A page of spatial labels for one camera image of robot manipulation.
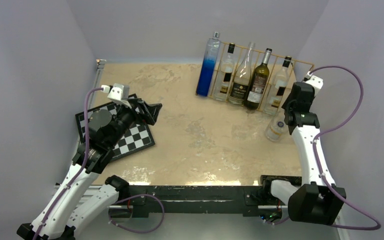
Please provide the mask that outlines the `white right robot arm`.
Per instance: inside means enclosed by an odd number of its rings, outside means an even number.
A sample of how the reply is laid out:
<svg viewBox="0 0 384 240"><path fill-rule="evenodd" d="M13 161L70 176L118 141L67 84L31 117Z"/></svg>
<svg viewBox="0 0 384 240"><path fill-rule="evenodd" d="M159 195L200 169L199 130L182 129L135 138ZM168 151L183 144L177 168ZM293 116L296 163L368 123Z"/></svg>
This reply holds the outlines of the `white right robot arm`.
<svg viewBox="0 0 384 240"><path fill-rule="evenodd" d="M316 146L320 123L310 111L313 100L323 86L322 80L295 82L282 105L283 122L298 149L301 186L268 176L262 182L260 196L268 204L280 200L287 205L292 221L331 226L346 198L346 191L333 180L321 146Z"/></svg>

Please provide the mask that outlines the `tall blue glass bottle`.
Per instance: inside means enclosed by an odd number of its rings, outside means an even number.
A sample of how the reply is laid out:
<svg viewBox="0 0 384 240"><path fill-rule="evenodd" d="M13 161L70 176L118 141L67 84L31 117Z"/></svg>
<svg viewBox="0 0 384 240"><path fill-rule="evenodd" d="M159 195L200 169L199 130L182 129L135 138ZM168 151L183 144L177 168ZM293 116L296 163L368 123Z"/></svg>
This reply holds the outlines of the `tall blue glass bottle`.
<svg viewBox="0 0 384 240"><path fill-rule="evenodd" d="M209 38L206 43L201 71L195 92L199 96L208 96L213 78L214 68L220 50L220 45L220 33L218 31L215 31L212 37Z"/></svg>

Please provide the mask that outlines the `dark green wine bottle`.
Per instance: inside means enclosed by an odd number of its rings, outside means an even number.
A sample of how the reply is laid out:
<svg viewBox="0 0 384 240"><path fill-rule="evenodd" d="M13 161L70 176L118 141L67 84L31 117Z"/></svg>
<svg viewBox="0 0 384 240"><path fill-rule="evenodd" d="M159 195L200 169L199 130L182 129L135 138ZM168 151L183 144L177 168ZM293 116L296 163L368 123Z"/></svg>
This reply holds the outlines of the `dark green wine bottle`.
<svg viewBox="0 0 384 240"><path fill-rule="evenodd" d="M261 64L254 69L249 88L245 97L245 101L243 103L243 105L248 110L256 110L259 107L260 102L263 98L263 93L270 76L268 63L272 51L273 50L271 48L267 48L265 50Z"/></svg>

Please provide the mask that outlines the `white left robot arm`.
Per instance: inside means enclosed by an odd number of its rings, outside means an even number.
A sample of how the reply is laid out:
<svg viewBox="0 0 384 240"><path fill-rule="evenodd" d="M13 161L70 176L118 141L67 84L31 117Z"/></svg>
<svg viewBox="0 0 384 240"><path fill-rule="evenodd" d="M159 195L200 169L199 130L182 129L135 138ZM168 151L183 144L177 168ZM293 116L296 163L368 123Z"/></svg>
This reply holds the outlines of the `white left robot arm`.
<svg viewBox="0 0 384 240"><path fill-rule="evenodd" d="M129 199L129 183L112 176L102 190L81 206L84 193L114 157L114 147L137 123L154 125L163 105L147 104L140 98L120 101L115 113L97 110L83 113L84 143L79 145L63 182L44 210L30 223L19 226L23 240L74 240L104 208Z"/></svg>

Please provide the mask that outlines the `clear square bottle black label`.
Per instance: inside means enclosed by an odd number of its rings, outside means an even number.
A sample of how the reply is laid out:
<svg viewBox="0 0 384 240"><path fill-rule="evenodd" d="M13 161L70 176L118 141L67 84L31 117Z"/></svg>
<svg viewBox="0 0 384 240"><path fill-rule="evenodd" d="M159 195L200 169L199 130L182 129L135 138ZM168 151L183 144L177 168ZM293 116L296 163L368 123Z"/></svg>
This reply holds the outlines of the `clear square bottle black label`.
<svg viewBox="0 0 384 240"><path fill-rule="evenodd" d="M230 80L235 66L235 61L233 59L235 47L235 43L229 43L227 53L219 64L219 71L216 76L215 90L213 94L215 100L226 100Z"/></svg>

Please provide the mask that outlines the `round clear flask bottle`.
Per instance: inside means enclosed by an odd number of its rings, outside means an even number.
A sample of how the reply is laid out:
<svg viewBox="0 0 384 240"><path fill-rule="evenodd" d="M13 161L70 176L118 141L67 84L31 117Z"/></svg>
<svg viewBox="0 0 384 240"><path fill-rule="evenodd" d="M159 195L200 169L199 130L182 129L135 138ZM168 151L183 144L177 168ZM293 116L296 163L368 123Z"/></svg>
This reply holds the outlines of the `round clear flask bottle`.
<svg viewBox="0 0 384 240"><path fill-rule="evenodd" d="M277 112L265 129L265 137L272 142L278 142L287 130L284 114Z"/></svg>

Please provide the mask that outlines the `clear Louis Casbao champagne bottle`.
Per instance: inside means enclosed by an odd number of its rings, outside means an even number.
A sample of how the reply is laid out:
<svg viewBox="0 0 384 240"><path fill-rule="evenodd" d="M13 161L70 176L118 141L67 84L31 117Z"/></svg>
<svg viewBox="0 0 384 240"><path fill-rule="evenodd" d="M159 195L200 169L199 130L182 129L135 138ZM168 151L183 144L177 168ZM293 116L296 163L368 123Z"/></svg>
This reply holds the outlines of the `clear Louis Casbao champagne bottle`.
<svg viewBox="0 0 384 240"><path fill-rule="evenodd" d="M252 74L251 60L253 58L253 50L255 43L251 41L248 44L247 52L240 65L237 67L233 82L228 96L228 101L234 105L241 105L245 100L247 90Z"/></svg>

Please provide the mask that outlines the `clear square bottle gold label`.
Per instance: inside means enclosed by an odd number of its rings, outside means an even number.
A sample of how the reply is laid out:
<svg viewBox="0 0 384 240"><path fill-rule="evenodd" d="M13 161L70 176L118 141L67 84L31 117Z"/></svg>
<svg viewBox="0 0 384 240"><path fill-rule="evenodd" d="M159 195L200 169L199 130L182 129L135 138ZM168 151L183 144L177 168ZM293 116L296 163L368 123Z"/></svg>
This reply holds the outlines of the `clear square bottle gold label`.
<svg viewBox="0 0 384 240"><path fill-rule="evenodd" d="M263 108L263 112L266 114L274 115L280 107L286 86L289 81L288 69L291 60L291 56L286 56L284 58L281 69L278 70L274 76L274 80L267 95L267 101Z"/></svg>

